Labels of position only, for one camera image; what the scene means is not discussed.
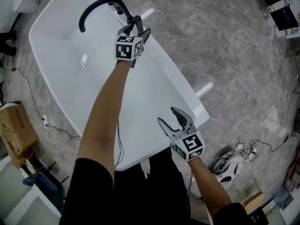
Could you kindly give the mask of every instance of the white wall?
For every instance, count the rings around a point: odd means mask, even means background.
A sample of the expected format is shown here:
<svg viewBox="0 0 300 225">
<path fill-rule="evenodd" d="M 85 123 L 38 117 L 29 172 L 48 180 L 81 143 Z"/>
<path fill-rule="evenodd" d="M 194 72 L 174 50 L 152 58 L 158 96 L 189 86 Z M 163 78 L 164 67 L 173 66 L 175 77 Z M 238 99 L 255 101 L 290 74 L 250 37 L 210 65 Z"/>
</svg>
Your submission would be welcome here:
<svg viewBox="0 0 300 225">
<path fill-rule="evenodd" d="M 18 13 L 13 11 L 14 0 L 0 0 L 0 30 L 8 32 Z"/>
</svg>

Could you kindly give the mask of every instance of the fiducial marker cube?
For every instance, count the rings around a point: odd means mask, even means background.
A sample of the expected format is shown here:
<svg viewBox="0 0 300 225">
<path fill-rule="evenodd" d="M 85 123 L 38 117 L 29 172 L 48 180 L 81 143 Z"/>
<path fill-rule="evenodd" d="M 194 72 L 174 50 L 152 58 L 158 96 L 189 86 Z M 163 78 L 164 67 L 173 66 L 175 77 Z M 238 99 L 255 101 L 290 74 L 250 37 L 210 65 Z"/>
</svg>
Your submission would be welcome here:
<svg viewBox="0 0 300 225">
<path fill-rule="evenodd" d="M 114 58 L 133 61 L 142 53 L 143 38 L 116 36 L 114 40 Z"/>
<path fill-rule="evenodd" d="M 204 140 L 199 131 L 174 141 L 171 146 L 186 161 L 200 156 L 205 149 Z"/>
</svg>

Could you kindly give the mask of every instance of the power strip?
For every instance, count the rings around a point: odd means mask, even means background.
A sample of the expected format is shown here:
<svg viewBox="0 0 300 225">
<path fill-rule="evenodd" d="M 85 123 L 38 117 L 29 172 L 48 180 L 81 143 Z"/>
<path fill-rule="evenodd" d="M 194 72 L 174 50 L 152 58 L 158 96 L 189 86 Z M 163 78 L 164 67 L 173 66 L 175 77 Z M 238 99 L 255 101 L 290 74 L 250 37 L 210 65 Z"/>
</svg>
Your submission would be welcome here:
<svg viewBox="0 0 300 225">
<path fill-rule="evenodd" d="M 43 123 L 44 123 L 44 129 L 49 130 L 49 127 L 47 127 L 46 125 L 48 124 L 48 118 L 46 115 L 43 115 Z"/>
<path fill-rule="evenodd" d="M 241 151 L 241 150 L 243 150 L 243 149 L 244 149 L 244 146 L 241 144 L 241 145 L 239 145 L 239 146 L 237 147 L 236 151 Z M 254 154 L 254 153 L 251 153 L 250 155 L 245 155 L 245 156 L 243 157 L 244 161 L 250 162 L 250 160 L 252 159 L 253 155 L 255 155 L 255 154 Z"/>
</svg>

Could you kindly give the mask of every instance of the black cable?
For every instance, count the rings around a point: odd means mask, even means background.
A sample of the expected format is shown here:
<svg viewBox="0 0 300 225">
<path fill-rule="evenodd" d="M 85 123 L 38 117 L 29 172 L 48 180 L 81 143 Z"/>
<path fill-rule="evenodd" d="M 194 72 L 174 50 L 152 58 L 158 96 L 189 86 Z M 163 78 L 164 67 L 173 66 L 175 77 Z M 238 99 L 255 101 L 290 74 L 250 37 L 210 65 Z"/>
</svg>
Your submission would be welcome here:
<svg viewBox="0 0 300 225">
<path fill-rule="evenodd" d="M 34 99 L 34 96 L 33 96 L 33 93 L 32 93 L 32 89 L 31 89 L 31 84 L 30 84 L 30 82 L 29 82 L 29 79 L 23 74 L 23 72 L 20 70 L 20 69 L 18 69 L 18 68 L 13 68 L 13 69 L 6 69 L 6 68 L 4 68 L 5 70 L 7 70 L 7 71 L 12 71 L 12 72 L 14 72 L 14 71 L 16 71 L 16 70 L 19 70 L 20 71 L 20 73 L 22 74 L 22 76 L 23 77 L 25 77 L 26 78 L 26 80 L 27 80 L 27 82 L 28 82 L 28 85 L 29 85 L 29 88 L 30 88 L 30 92 L 31 92 L 31 96 L 32 96 L 32 100 L 33 100 L 33 103 L 34 103 L 34 106 L 36 107 L 36 110 L 37 110 L 37 113 L 38 113 L 38 116 L 39 116 L 39 118 L 41 119 L 41 120 L 44 120 L 43 118 L 42 118 L 42 116 L 41 116 L 41 114 L 39 113 L 39 110 L 38 110 L 38 107 L 37 107 L 37 104 L 36 104 L 36 101 L 35 101 L 35 99 Z"/>
<path fill-rule="evenodd" d="M 189 186 L 188 186 L 188 198 L 190 197 L 189 195 L 191 194 L 192 178 L 193 178 L 193 173 L 191 172 L 191 179 L 189 180 Z"/>
<path fill-rule="evenodd" d="M 120 149 L 120 153 L 119 153 L 119 157 L 117 159 L 117 163 L 116 165 L 114 166 L 114 168 L 116 168 L 116 166 L 118 164 L 120 164 L 120 162 L 123 160 L 124 158 L 124 148 L 123 148 L 123 144 L 122 144 L 122 141 L 121 141 L 121 138 L 120 138 L 120 126 L 119 126 L 119 120 L 118 120 L 118 124 L 117 124 L 117 130 L 118 130 L 118 144 L 119 144 L 119 149 Z"/>
<path fill-rule="evenodd" d="M 72 140 L 73 138 L 75 138 L 75 137 L 80 137 L 79 135 L 77 135 L 77 136 L 71 136 L 71 134 L 70 134 L 68 131 L 62 130 L 62 129 L 58 129 L 58 128 L 56 128 L 55 126 L 51 126 L 51 125 L 48 125 L 48 124 L 45 124 L 45 126 L 46 126 L 46 127 L 50 127 L 50 128 L 54 128 L 54 129 L 56 129 L 56 130 L 59 131 L 59 132 L 65 132 L 65 133 L 67 133 L 67 134 L 69 135 L 69 137 L 71 138 L 71 140 Z"/>
<path fill-rule="evenodd" d="M 32 88 L 31 88 L 31 84 L 30 84 L 30 82 L 29 82 L 28 77 L 26 77 L 26 76 L 24 75 L 24 73 L 23 73 L 20 69 L 18 69 L 18 68 L 16 68 L 16 67 L 14 67 L 13 69 L 7 69 L 7 68 L 3 68 L 3 69 L 5 69 L 5 70 L 7 70 L 7 71 L 12 71 L 12 72 L 18 70 L 18 71 L 22 74 L 22 76 L 23 76 L 24 78 L 26 78 L 26 80 L 27 80 L 27 82 L 28 82 L 28 85 L 29 85 L 29 89 L 30 89 L 30 92 L 31 92 L 31 96 L 32 96 L 32 100 L 33 100 L 34 106 L 35 106 L 35 108 L 36 108 L 36 110 L 37 110 L 38 117 L 39 117 L 42 121 L 44 121 L 44 118 L 42 118 L 42 116 L 41 116 L 41 114 L 40 114 L 40 112 L 39 112 L 39 110 L 38 110 L 38 107 L 37 107 L 36 101 L 35 101 L 35 99 L 34 99 L 33 92 L 32 92 Z M 48 125 L 48 124 L 45 124 L 45 126 L 46 126 L 46 127 L 50 127 L 50 128 L 54 128 L 54 129 L 56 129 L 56 130 L 59 131 L 59 132 L 65 132 L 65 133 L 67 133 L 67 134 L 70 136 L 71 140 L 72 140 L 73 138 L 75 138 L 75 137 L 80 137 L 79 135 L 77 135 L 77 136 L 71 136 L 71 134 L 70 134 L 68 131 L 63 130 L 63 129 L 59 129 L 59 128 L 55 127 L 55 126 L 50 126 L 50 125 Z"/>
<path fill-rule="evenodd" d="M 297 133 L 296 133 L 295 131 L 292 131 L 292 132 L 291 132 L 291 137 L 296 137 L 296 136 L 297 136 Z M 241 155 L 242 157 L 244 157 L 245 155 L 248 155 L 248 156 L 250 156 L 250 155 L 252 155 L 252 154 L 253 154 L 253 155 L 256 155 L 252 160 L 250 160 L 249 158 L 244 159 L 244 160 L 248 160 L 248 159 L 249 159 L 249 162 L 253 162 L 254 159 L 256 159 L 256 157 L 258 156 L 258 154 L 254 152 L 254 149 L 257 147 L 258 143 L 261 143 L 261 144 L 264 144 L 264 145 L 268 145 L 268 146 L 270 147 L 271 151 L 272 151 L 272 152 L 275 152 L 275 151 L 277 151 L 283 144 L 285 144 L 286 141 L 287 141 L 289 138 L 290 138 L 290 136 L 287 135 L 286 138 L 285 138 L 285 140 L 284 140 L 284 142 L 283 142 L 282 144 L 280 144 L 275 150 L 273 150 L 272 146 L 271 146 L 270 144 L 268 144 L 268 143 L 262 142 L 262 141 L 260 141 L 260 140 L 256 140 L 256 141 L 251 140 L 251 141 L 249 141 L 249 148 L 241 149 L 241 150 L 238 150 L 238 151 L 241 151 L 241 152 L 242 152 L 242 155 Z M 240 145 L 240 144 L 242 144 L 244 147 L 245 147 L 245 145 L 246 145 L 244 142 L 238 142 L 238 143 L 236 143 L 236 145 L 235 145 L 236 148 L 238 148 L 238 145 Z"/>
</svg>

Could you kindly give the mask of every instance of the screen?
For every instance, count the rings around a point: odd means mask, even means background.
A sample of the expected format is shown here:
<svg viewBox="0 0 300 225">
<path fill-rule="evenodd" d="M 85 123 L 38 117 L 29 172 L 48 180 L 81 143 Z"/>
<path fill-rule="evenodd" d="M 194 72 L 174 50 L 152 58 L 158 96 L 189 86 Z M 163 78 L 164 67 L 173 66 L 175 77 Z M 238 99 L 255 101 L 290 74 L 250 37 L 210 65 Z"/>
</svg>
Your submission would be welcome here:
<svg viewBox="0 0 300 225">
<path fill-rule="evenodd" d="M 299 27 L 289 6 L 270 13 L 279 31 Z"/>
</svg>

